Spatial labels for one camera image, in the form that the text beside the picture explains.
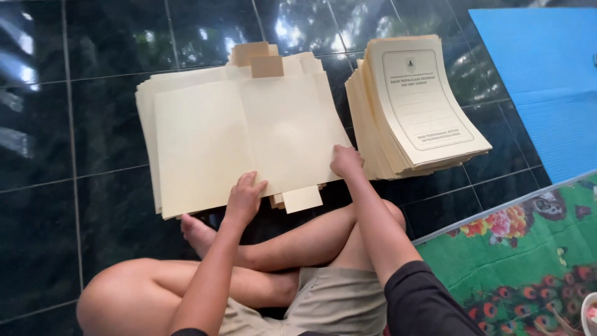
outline forearm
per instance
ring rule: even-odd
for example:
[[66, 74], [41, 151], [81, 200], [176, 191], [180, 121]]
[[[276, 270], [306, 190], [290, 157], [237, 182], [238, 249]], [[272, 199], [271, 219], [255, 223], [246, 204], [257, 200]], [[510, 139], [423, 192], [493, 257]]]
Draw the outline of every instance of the forearm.
[[409, 261], [421, 260], [421, 256], [362, 170], [345, 177], [345, 181], [365, 247], [381, 285], [385, 286], [396, 270]]
[[241, 230], [224, 221], [190, 281], [168, 335], [184, 328], [196, 328], [210, 336], [217, 335], [220, 330], [230, 292], [234, 257], [242, 235]]

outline hand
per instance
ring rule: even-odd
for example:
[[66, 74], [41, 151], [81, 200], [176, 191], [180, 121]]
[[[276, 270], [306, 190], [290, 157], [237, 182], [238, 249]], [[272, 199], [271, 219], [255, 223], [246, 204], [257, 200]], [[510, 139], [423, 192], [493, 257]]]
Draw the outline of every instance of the hand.
[[243, 174], [236, 185], [232, 187], [228, 198], [224, 218], [234, 223], [234, 225], [241, 226], [243, 230], [257, 214], [259, 204], [261, 204], [259, 194], [267, 185], [267, 181], [263, 180], [253, 186], [256, 175], [256, 171]]
[[354, 147], [334, 145], [334, 160], [330, 169], [334, 174], [346, 179], [356, 173], [362, 173], [365, 160]]

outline foot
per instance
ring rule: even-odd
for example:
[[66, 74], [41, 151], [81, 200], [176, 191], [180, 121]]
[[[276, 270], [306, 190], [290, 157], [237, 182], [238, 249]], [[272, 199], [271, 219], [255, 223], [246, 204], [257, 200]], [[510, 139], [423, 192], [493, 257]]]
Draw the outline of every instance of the foot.
[[180, 231], [183, 232], [184, 239], [189, 242], [201, 259], [205, 257], [216, 237], [214, 229], [187, 214], [182, 215]]

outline green mat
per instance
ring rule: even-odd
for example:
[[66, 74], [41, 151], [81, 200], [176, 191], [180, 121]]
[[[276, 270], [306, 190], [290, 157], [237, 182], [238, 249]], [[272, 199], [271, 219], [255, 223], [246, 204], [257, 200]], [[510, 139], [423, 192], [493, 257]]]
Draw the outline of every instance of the green mat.
[[597, 171], [415, 243], [487, 335], [567, 335], [597, 291]]

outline black sleeve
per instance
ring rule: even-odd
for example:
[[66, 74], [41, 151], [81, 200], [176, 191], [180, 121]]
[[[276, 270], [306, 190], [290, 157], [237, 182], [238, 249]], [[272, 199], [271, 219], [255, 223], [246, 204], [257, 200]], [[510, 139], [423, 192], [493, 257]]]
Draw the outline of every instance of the black sleeve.
[[391, 335], [485, 336], [423, 261], [403, 265], [384, 291]]
[[175, 333], [172, 334], [172, 336], [207, 336], [207, 334], [199, 329], [185, 328], [185, 329], [176, 331]]

